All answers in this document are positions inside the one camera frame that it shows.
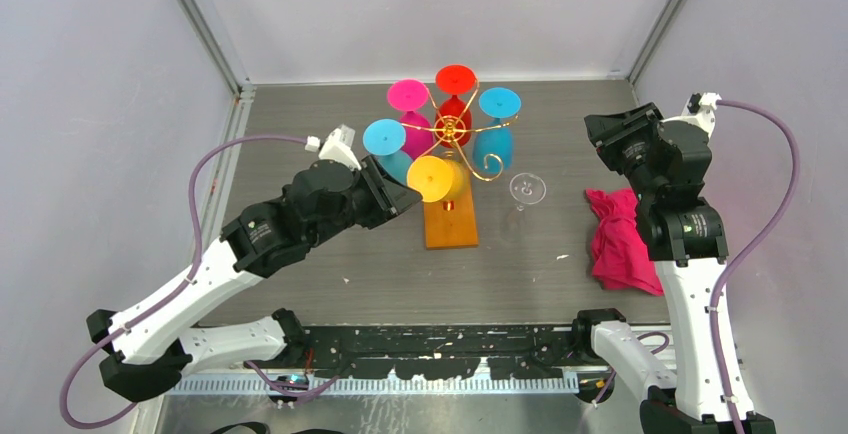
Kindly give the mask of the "pink wine glass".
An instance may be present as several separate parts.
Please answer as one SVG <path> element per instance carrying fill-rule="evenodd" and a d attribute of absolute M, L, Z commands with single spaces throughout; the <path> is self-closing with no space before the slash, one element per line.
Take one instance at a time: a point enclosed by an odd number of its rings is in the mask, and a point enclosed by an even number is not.
<path fill-rule="evenodd" d="M 401 113 L 406 140 L 402 150 L 413 160 L 424 155 L 435 142 L 431 122 L 419 110 L 430 101 L 427 86 L 415 79 L 395 82 L 387 92 L 388 104 Z"/>

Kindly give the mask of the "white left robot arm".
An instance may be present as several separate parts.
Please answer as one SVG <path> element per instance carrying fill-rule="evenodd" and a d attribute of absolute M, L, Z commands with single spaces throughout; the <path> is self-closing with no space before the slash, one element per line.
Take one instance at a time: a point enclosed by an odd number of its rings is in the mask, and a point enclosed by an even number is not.
<path fill-rule="evenodd" d="M 198 262 L 155 293 L 123 311 L 92 313 L 89 334 L 107 354 L 99 364 L 104 386 L 140 402 L 209 369 L 247 361 L 298 366 L 308 336 L 290 310 L 239 325 L 197 323 L 346 229 L 376 228 L 421 202 L 416 190 L 393 179 L 375 157 L 363 158 L 360 165 L 314 162 L 279 197 L 246 207 Z"/>

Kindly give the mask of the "blue wine glass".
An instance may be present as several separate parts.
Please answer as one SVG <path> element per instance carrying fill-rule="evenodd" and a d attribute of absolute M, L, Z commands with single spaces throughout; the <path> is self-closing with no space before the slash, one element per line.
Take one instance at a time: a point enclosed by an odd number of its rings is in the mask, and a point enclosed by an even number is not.
<path fill-rule="evenodd" d="M 493 87 L 480 95 L 479 109 L 492 119 L 474 135 L 472 157 L 481 172 L 496 176 L 511 167 L 514 136 L 509 125 L 521 106 L 520 97 L 505 87 Z"/>
<path fill-rule="evenodd" d="M 364 148 L 376 157 L 389 176 L 407 185 L 412 158 L 403 150 L 406 130 L 401 123 L 388 118 L 376 120 L 365 129 L 362 140 Z"/>

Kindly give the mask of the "yellow wine glass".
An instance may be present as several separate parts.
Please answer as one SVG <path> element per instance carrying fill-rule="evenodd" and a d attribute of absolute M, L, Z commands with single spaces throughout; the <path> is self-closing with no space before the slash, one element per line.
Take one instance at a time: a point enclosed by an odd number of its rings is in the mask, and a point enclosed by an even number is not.
<path fill-rule="evenodd" d="M 414 160 L 406 174 L 407 185 L 424 203 L 455 201 L 470 186 L 470 174 L 457 161 L 432 155 Z"/>

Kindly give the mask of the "red wine glass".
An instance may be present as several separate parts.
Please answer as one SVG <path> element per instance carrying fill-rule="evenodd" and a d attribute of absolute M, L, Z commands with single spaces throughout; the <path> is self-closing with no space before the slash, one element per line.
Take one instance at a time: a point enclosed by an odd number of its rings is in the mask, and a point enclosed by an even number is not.
<path fill-rule="evenodd" d="M 476 93 L 478 87 L 476 75 L 465 65 L 452 64 L 437 72 L 435 83 L 438 89 L 448 95 L 448 98 L 438 107 L 435 126 L 442 128 L 444 121 L 447 120 L 453 122 L 456 128 L 465 130 L 464 133 L 454 133 L 445 137 L 441 145 L 450 148 L 456 141 L 460 146 L 464 146 L 471 139 L 472 110 L 460 96 L 468 92 Z"/>

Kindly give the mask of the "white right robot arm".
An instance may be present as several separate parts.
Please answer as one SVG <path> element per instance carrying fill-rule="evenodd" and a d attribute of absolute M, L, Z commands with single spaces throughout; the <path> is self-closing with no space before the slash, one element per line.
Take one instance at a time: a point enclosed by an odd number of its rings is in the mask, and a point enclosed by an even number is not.
<path fill-rule="evenodd" d="M 715 93 L 696 93 L 671 118 L 651 103 L 585 118 L 599 158 L 637 196 L 637 230 L 664 290 L 675 364 L 659 360 L 615 309 L 579 312 L 570 346 L 584 364 L 609 364 L 639 400 L 645 433 L 775 431 L 756 410 L 734 358 L 726 230 L 701 194 L 720 102 Z"/>

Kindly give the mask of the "clear wine glass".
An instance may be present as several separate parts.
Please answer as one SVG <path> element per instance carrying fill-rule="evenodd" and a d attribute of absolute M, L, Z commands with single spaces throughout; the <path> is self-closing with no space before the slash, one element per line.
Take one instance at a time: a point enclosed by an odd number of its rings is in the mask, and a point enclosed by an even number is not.
<path fill-rule="evenodd" d="M 547 186 L 538 175 L 522 172 L 512 177 L 508 188 L 513 207 L 506 212 L 501 231 L 505 240 L 513 242 L 518 241 L 525 233 L 528 225 L 527 211 L 546 197 Z"/>

